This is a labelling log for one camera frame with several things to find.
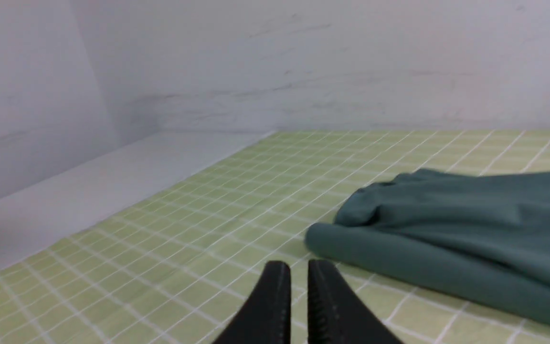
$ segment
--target green cloth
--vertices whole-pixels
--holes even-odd
[[[359,189],[319,256],[550,324],[550,172],[469,177],[418,170]]]

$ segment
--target green towel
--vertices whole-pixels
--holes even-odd
[[[359,189],[315,254],[550,324],[550,172],[418,170]]]

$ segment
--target white shelf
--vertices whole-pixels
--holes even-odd
[[[164,131],[0,199],[0,269],[267,135]]]

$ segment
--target black object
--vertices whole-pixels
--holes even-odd
[[[290,344],[290,267],[269,261],[254,290],[214,344]]]
[[[214,344],[290,344],[290,283],[290,267],[269,261]],[[329,261],[309,261],[307,289],[309,344],[402,344]]]
[[[356,296],[334,264],[310,260],[309,344],[402,344]]]

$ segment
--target green grid mat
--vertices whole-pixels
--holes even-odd
[[[400,172],[550,170],[550,131],[277,133],[0,272],[0,343],[209,344],[264,263],[292,266],[306,337],[304,229]],[[550,327],[338,264],[406,344],[550,344]]]

